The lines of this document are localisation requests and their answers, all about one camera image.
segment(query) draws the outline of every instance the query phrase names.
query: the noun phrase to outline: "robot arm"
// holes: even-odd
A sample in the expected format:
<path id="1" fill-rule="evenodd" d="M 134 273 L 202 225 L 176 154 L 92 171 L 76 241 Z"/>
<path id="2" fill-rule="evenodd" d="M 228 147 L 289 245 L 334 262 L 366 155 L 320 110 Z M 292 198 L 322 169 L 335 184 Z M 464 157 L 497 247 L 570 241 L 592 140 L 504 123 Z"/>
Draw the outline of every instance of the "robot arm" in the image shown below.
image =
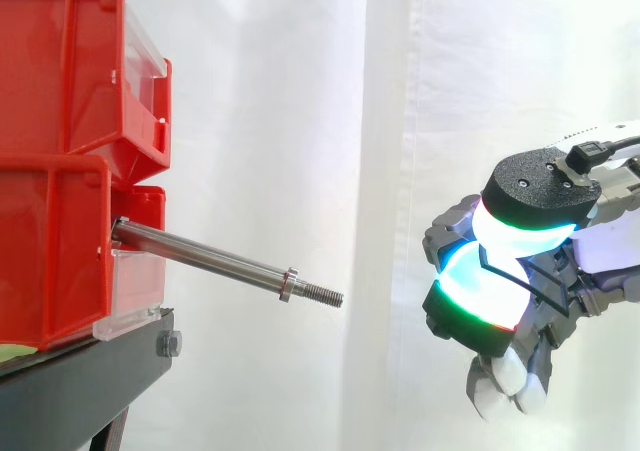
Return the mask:
<path id="1" fill-rule="evenodd" d="M 571 151 L 588 150 L 583 143 L 598 134 L 623 140 L 640 135 L 640 123 L 507 158 L 482 197 L 464 198 L 425 233 L 439 273 L 423 305 L 427 325 L 478 352 L 467 395 L 487 420 L 510 402 L 526 414 L 540 409 L 551 352 L 578 318 L 640 301 L 640 148 L 612 152 L 589 169 L 572 163 Z"/>

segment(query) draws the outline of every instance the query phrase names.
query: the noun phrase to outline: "white backdrop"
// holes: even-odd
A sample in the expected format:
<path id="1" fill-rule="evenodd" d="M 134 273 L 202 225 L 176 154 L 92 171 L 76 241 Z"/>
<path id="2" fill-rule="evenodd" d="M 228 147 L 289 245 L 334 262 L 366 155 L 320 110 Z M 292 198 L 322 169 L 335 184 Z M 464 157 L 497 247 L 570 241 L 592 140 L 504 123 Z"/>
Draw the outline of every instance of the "white backdrop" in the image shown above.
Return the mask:
<path id="1" fill-rule="evenodd" d="M 491 425 L 465 395 L 472 353 L 431 336 L 420 309 L 433 279 L 422 233 L 501 158 L 639 117 L 637 0 L 412 0 L 410 22 L 385 449 L 638 449 L 634 305 L 578 324 L 543 413 Z"/>
<path id="2" fill-rule="evenodd" d="M 128 2 L 174 64 L 167 228 L 347 305 L 170 265 L 183 353 L 124 451 L 638 449 L 633 306 L 555 353 L 542 415 L 492 425 L 420 308 L 422 233 L 500 158 L 638 117 L 637 0 Z"/>

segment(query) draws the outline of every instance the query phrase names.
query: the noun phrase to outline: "red plastic bin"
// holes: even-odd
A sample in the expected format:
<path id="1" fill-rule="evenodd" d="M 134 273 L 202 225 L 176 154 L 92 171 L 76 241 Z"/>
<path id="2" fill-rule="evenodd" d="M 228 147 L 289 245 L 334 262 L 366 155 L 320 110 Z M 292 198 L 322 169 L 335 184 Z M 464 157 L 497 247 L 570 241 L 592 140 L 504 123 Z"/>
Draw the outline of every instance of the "red plastic bin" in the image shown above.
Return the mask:
<path id="1" fill-rule="evenodd" d="M 0 153 L 92 154 L 126 188 L 170 164 L 171 65 L 125 0 L 0 0 Z"/>
<path id="2" fill-rule="evenodd" d="M 112 195 L 110 184 L 98 156 L 0 155 L 0 343 L 47 349 L 111 314 L 122 293 L 113 286 L 112 221 L 128 214 L 163 229 L 165 198 L 156 187 Z M 162 302 L 162 276 L 119 296 L 118 311 Z"/>

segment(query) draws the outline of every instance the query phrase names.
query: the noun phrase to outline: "green light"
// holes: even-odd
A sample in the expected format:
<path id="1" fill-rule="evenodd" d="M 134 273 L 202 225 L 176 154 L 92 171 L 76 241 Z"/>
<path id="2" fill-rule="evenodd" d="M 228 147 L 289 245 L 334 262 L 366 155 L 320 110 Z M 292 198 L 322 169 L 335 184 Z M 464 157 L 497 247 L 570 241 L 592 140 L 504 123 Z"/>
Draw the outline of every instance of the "green light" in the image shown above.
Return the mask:
<path id="1" fill-rule="evenodd" d="M 473 233 L 487 250 L 523 258 L 550 251 L 560 246 L 575 229 L 575 224 L 531 231 L 518 229 L 491 216 L 480 200 L 473 213 Z"/>
<path id="2" fill-rule="evenodd" d="M 514 329 L 529 304 L 529 292 L 482 269 L 478 250 L 477 241 L 458 249 L 438 278 L 440 287 L 458 306 L 479 319 Z M 527 273 L 515 258 L 487 251 L 487 260 L 492 266 L 529 282 Z"/>

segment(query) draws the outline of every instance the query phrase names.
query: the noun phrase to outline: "steel shaft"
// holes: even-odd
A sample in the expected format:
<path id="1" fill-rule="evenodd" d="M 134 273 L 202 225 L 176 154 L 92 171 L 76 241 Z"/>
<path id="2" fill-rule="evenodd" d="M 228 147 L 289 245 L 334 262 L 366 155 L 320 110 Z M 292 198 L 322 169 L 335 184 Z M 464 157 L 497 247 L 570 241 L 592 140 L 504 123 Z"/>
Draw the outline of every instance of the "steel shaft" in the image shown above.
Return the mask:
<path id="1" fill-rule="evenodd" d="M 342 294 L 298 279 L 293 268 L 280 270 L 126 218 L 116 221 L 112 237 L 142 251 L 277 293 L 281 301 L 289 301 L 294 294 L 336 308 L 342 305 Z"/>

